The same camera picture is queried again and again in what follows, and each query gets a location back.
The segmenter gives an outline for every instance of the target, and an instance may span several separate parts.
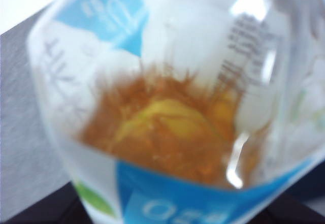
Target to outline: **dark surface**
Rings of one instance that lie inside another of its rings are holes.
[[[325,198],[325,161],[290,187],[287,192],[301,202]]]
[[[5,222],[5,224],[14,223],[91,224],[92,222],[72,185],[68,183],[58,191]],[[317,224],[325,223],[325,217],[302,205],[290,195],[282,194],[249,222],[249,224],[264,223]]]

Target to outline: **orange liquid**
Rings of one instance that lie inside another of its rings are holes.
[[[144,168],[229,187],[225,170],[241,98],[231,83],[207,93],[194,77],[179,81],[154,69],[123,79],[102,88],[80,140]],[[242,169],[246,175],[257,162],[248,158]]]

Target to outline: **gray surface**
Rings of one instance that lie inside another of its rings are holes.
[[[25,40],[37,15],[1,36],[1,221],[67,181],[36,105]]]
[[[325,216],[325,196],[304,202],[309,208]]]

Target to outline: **blue label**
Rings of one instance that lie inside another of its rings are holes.
[[[305,166],[271,183],[238,191],[204,187],[119,162],[117,182],[124,223],[229,223],[266,200]]]
[[[147,18],[142,0],[76,0],[65,6],[56,20],[91,31],[114,48],[140,56]]]

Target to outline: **tea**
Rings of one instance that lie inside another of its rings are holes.
[[[229,186],[225,171],[242,96],[233,83],[211,92],[196,84],[195,75],[178,80],[173,72],[148,69],[121,77],[101,92],[80,134],[82,142],[154,171]],[[256,165],[257,156],[249,158],[243,172]]]

